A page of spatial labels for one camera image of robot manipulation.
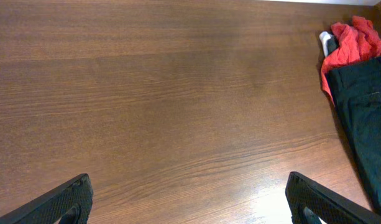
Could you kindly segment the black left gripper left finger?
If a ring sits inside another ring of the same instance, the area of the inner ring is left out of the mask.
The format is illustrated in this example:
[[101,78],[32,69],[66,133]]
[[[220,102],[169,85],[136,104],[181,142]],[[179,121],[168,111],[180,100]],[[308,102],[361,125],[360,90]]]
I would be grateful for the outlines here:
[[80,174],[0,217],[1,224],[86,223],[93,205],[88,174]]

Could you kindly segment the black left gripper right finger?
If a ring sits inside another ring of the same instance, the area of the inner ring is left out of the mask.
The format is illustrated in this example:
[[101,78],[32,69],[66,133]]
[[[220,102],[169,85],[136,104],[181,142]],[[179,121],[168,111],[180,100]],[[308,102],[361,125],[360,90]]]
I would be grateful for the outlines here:
[[293,223],[381,223],[381,216],[299,172],[291,172],[285,189]]

